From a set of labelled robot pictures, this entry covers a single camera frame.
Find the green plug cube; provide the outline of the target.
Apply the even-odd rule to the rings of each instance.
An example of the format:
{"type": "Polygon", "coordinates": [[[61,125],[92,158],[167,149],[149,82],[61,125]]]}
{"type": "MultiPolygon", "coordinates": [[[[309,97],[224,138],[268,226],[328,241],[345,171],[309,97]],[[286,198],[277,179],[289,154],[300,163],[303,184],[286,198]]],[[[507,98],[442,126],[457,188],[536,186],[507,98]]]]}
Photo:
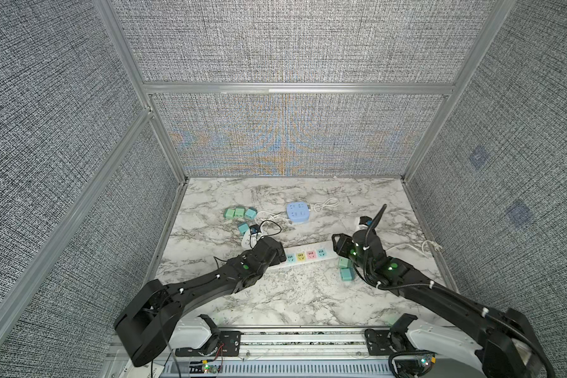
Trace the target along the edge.
{"type": "Polygon", "coordinates": [[[348,258],[339,258],[338,267],[340,269],[349,269],[352,266],[352,261],[348,258]]]}
{"type": "Polygon", "coordinates": [[[225,211],[225,219],[231,220],[235,218],[236,210],[235,209],[226,209],[225,211]]]}
{"type": "Polygon", "coordinates": [[[234,210],[234,218],[244,219],[246,209],[244,207],[236,207],[234,210]]]}

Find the long white power strip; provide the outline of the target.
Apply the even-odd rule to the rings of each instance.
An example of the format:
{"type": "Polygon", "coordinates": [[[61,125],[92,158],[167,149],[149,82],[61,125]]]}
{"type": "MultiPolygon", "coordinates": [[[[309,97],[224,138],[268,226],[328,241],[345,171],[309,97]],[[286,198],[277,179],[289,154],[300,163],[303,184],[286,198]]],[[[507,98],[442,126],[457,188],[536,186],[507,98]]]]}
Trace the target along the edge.
{"type": "Polygon", "coordinates": [[[283,249],[286,260],[269,270],[284,269],[315,262],[337,259],[339,256],[332,248],[332,242],[311,243],[283,249]]]}

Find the teal plug cube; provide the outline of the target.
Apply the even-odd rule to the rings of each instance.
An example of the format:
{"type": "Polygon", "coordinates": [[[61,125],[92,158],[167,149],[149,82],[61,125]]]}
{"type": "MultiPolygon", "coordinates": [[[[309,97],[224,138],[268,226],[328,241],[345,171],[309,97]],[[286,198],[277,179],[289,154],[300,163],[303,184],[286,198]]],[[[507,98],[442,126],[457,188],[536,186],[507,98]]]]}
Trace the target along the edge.
{"type": "Polygon", "coordinates": [[[351,282],[355,279],[354,269],[343,268],[340,269],[340,277],[343,282],[351,282]]]}
{"type": "Polygon", "coordinates": [[[254,220],[257,217],[258,211],[256,209],[248,208],[245,211],[244,217],[248,220],[254,220]]]}
{"type": "Polygon", "coordinates": [[[247,223],[242,223],[238,226],[239,233],[243,236],[248,230],[250,226],[247,223]]]}

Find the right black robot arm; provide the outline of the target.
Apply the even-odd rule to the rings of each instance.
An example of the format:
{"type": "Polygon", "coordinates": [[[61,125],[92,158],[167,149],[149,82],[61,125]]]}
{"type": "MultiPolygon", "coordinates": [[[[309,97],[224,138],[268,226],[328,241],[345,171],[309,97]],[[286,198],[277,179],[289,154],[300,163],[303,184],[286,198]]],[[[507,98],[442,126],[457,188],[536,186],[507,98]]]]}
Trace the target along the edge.
{"type": "Polygon", "coordinates": [[[527,317],[514,309],[505,312],[467,299],[436,283],[410,263],[390,257],[375,231],[362,229],[352,236],[332,236],[333,250],[351,260],[362,280],[378,291],[415,302],[453,324],[450,332],[438,331],[405,314],[389,331],[393,353],[389,368],[401,356],[442,354],[487,377],[537,377],[555,375],[527,317]]]}

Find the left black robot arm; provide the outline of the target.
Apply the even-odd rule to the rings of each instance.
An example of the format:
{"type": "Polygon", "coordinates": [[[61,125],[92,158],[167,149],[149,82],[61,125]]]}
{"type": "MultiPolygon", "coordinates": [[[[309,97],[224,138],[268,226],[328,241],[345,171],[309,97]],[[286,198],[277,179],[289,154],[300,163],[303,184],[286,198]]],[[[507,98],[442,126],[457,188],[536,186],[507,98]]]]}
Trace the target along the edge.
{"type": "Polygon", "coordinates": [[[271,266],[287,260],[282,243],[272,237],[228,259],[223,266],[182,283],[151,280],[122,310],[114,329],[132,365],[156,359],[168,345],[178,321],[208,302],[254,286],[271,266]]]}

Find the blue square power strip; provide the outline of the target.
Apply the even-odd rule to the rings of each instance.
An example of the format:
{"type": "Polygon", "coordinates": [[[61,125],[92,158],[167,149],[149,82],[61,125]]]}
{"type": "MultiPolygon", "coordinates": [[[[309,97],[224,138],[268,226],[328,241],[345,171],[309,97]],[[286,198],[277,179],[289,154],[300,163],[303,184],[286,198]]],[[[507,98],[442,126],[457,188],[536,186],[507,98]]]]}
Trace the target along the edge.
{"type": "Polygon", "coordinates": [[[310,219],[310,207],[305,202],[294,202],[286,205],[288,219],[293,224],[301,224],[310,219]]]}

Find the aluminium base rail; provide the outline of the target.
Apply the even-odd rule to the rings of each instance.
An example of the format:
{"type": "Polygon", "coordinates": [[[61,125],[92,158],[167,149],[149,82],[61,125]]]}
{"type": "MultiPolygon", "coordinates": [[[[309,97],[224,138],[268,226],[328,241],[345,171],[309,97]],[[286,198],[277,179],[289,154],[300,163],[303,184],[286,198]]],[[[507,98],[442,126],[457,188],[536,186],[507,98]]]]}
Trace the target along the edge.
{"type": "Polygon", "coordinates": [[[121,342],[110,346],[101,377],[390,377],[389,355],[369,353],[365,331],[386,326],[222,327],[219,350],[202,356],[165,350],[135,368],[121,342]]]}

